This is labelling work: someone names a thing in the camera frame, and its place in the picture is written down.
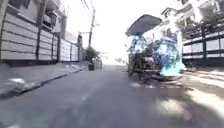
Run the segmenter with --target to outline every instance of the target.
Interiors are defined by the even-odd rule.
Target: vehicle wheel
[[[128,76],[133,76],[134,72],[132,69],[128,68]]]

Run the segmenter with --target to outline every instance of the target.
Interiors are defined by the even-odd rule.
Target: tree
[[[85,49],[85,56],[88,61],[92,61],[92,59],[96,58],[98,54],[99,53],[93,47],[88,47]]]

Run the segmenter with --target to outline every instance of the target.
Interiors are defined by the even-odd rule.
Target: roof
[[[161,23],[161,19],[152,15],[144,14],[138,18],[127,30],[127,36],[140,36]]]

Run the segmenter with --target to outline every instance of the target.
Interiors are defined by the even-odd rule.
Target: fence
[[[189,30],[191,39],[183,42],[183,61],[204,66],[224,65],[224,21],[203,24]]]
[[[61,40],[61,61],[78,61],[78,46],[72,42]]]
[[[0,37],[1,60],[59,60],[59,37],[39,29],[11,6],[6,10]]]

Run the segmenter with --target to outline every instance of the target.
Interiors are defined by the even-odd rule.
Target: utility pole
[[[96,13],[96,10],[93,9],[93,17],[92,17],[92,22],[91,22],[91,27],[90,27],[90,32],[89,32],[89,47],[91,47],[92,34],[93,34],[93,28],[94,28],[94,21],[95,21],[95,13]]]

